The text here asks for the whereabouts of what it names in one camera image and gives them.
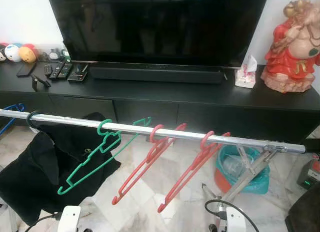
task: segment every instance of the black tv cabinet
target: black tv cabinet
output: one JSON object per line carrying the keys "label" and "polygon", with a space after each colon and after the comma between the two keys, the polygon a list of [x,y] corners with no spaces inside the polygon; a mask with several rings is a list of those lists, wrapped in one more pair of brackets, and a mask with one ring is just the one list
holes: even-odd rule
{"label": "black tv cabinet", "polygon": [[[45,78],[44,64],[37,63],[33,71],[40,78]],[[253,89],[234,86],[232,72],[221,84],[106,80],[89,74],[83,83],[50,81],[50,88],[39,85],[35,92],[31,77],[16,77],[21,65],[0,63],[0,107],[22,102],[29,112],[70,117],[100,111],[126,124],[151,116],[151,126],[175,128],[186,122],[187,131],[229,131],[232,136],[290,143],[300,143],[320,124],[319,94],[313,88],[288,94],[270,90],[259,78],[263,66]],[[19,119],[15,123],[26,125]]]}

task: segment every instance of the smartphone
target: smartphone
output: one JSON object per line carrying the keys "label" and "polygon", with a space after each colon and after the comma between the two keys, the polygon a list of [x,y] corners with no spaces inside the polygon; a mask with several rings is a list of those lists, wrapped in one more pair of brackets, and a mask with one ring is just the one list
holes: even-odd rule
{"label": "smartphone", "polygon": [[17,77],[27,77],[30,75],[32,70],[35,68],[36,63],[25,63],[18,73],[16,74]]}

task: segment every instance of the red figurine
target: red figurine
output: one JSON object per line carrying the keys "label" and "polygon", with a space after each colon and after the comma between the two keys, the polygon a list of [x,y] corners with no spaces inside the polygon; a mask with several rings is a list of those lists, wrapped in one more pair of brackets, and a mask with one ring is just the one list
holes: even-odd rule
{"label": "red figurine", "polygon": [[314,64],[320,66],[320,4],[298,0],[290,2],[283,13],[288,20],[273,32],[261,78],[281,93],[304,92],[315,79]]}

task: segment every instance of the clothes hanger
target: clothes hanger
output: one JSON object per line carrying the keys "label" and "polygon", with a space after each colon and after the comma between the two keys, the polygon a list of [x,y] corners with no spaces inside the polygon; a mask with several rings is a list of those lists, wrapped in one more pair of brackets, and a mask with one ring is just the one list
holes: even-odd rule
{"label": "clothes hanger", "polygon": [[[164,203],[160,204],[158,207],[158,213],[161,213],[165,207],[173,200],[173,198],[180,192],[180,190],[189,182],[189,180],[195,175],[195,173],[204,165],[205,162],[211,158],[222,146],[223,144],[212,143],[209,145],[205,145],[207,139],[213,135],[214,132],[210,131],[206,134],[206,136],[201,140],[200,148],[201,151],[193,160],[192,164],[188,167],[188,169],[182,174],[179,180],[175,183],[172,189],[169,191],[167,196],[164,199]],[[223,136],[230,136],[230,133],[225,133]]]}
{"label": "clothes hanger", "polygon": [[[94,151],[92,151],[87,159],[79,164],[77,166],[77,168],[74,169],[74,171],[69,175],[69,177],[66,179],[66,182],[70,185],[69,188],[65,189],[63,191],[63,186],[61,186],[58,190],[58,194],[59,195],[63,195],[65,193],[67,193],[68,191],[70,191],[72,188],[74,188],[75,186],[77,186],[78,184],[80,184],[82,181],[84,181],[85,179],[87,179],[88,177],[90,177],[92,174],[94,174],[95,172],[97,172],[99,169],[103,168],[106,164],[108,164],[114,157],[116,157],[120,152],[122,152],[139,134],[136,133],[121,149],[119,149],[119,151],[117,153],[115,153],[111,158],[109,158],[106,162],[104,162],[103,164],[101,164],[100,166],[98,166],[97,168],[95,168],[93,171],[91,171],[90,173],[88,173],[87,175],[85,175],[84,177],[82,177],[81,179],[79,179],[77,182],[72,182],[71,179],[72,177],[77,173],[77,171],[79,171],[79,169],[83,166],[85,166],[92,158],[92,156],[94,156],[94,154],[98,151],[100,151],[100,153],[106,153],[107,151],[109,151],[110,148],[112,148],[115,144],[117,144],[119,141],[121,141],[121,131],[117,131],[117,132],[102,132],[101,128],[104,124],[106,123],[111,123],[112,120],[111,119],[106,119],[104,121],[102,121],[98,128],[97,128],[97,133],[100,136],[104,136],[102,143],[94,149]],[[133,123],[133,125],[137,125],[142,123],[143,126],[148,126],[151,122],[151,117],[148,117],[147,119],[143,118],[140,119],[136,122]],[[103,149],[103,146],[106,144],[107,138],[109,136],[114,136],[117,137],[117,139],[111,144],[109,145],[107,148]]]}
{"label": "clothes hanger", "polygon": [[[183,123],[180,124],[176,130],[185,130],[187,124]],[[159,140],[154,139],[155,132],[163,128],[164,126],[162,124],[157,125],[154,127],[150,134],[150,142],[154,143],[154,146],[149,150],[147,156],[145,159],[137,166],[137,168],[134,169],[134,171],[130,174],[130,176],[126,179],[126,181],[123,183],[123,185],[120,187],[118,194],[119,196],[115,196],[112,200],[112,204],[117,204],[125,195],[128,193],[128,191],[135,185],[135,183],[144,175],[144,173],[151,167],[151,165],[159,158],[159,156],[176,140],[176,138],[169,138],[165,137]],[[127,186],[127,184],[130,182],[130,180],[138,173],[138,171],[144,166],[144,169],[141,171],[141,173],[132,181],[130,185]]]}
{"label": "clothes hanger", "polygon": [[[23,103],[18,103],[18,104],[13,104],[10,106],[5,107],[4,109],[11,109],[11,108],[16,108],[18,111],[22,112],[25,109],[25,105]],[[13,124],[15,121],[15,118],[12,118],[1,130],[0,130],[0,135],[5,132],[7,128],[10,127],[10,125]]]}

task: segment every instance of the metal rod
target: metal rod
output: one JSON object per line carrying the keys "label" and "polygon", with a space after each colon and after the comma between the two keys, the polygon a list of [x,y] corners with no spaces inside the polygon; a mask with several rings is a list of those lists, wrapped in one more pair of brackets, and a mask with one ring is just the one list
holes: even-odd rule
{"label": "metal rod", "polygon": [[[27,112],[18,112],[18,111],[0,109],[0,116],[3,116],[3,117],[26,119],[28,114],[29,113]],[[46,115],[46,114],[33,115],[31,120],[41,121],[41,122],[71,124],[71,125],[93,127],[93,128],[97,128],[100,124],[100,121],[68,118],[68,117]],[[103,128],[120,130],[125,132],[132,132],[132,133],[140,133],[140,134],[150,134],[153,130],[153,128],[150,128],[150,127],[125,125],[125,124],[119,124],[119,123],[106,123],[103,125]],[[201,140],[205,136],[205,134],[202,134],[202,133],[192,133],[192,132],[169,130],[169,129],[158,129],[155,132],[155,135],[169,136],[169,137],[182,138],[182,139],[194,139],[194,140]],[[237,137],[224,137],[224,136],[216,136],[216,135],[210,136],[208,138],[208,141],[223,143],[223,144],[231,144],[236,146],[241,144],[242,146],[245,146],[245,147],[255,147],[255,148],[262,148],[262,149],[265,148],[267,145],[270,145],[270,146],[280,147],[282,152],[304,153],[306,150],[303,145],[298,145],[298,144],[289,144],[289,143],[281,143],[281,142],[266,141],[266,140],[255,140],[255,139],[247,139],[247,138],[237,138]]]}

